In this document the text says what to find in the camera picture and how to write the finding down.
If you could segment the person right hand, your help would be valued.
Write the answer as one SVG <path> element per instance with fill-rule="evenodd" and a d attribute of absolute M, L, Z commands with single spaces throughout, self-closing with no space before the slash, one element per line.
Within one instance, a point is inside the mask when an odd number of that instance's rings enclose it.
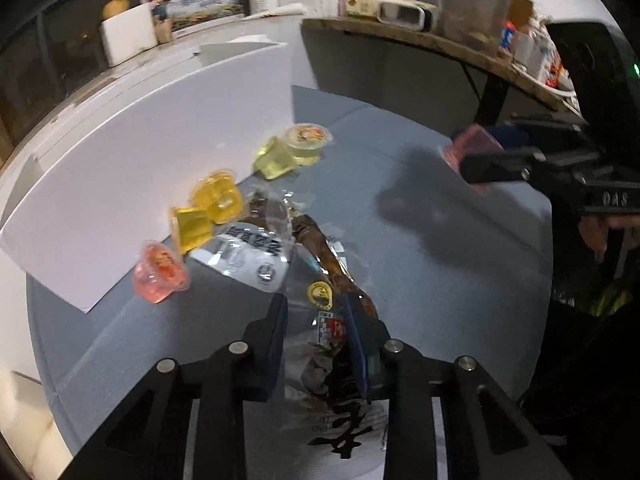
<path fill-rule="evenodd" d="M 584 217 L 579 222 L 582 239 L 594 252 L 597 262 L 604 260 L 608 248 L 608 234 L 613 230 L 623 230 L 623 249 L 634 249 L 639 245 L 639 216 Z"/>

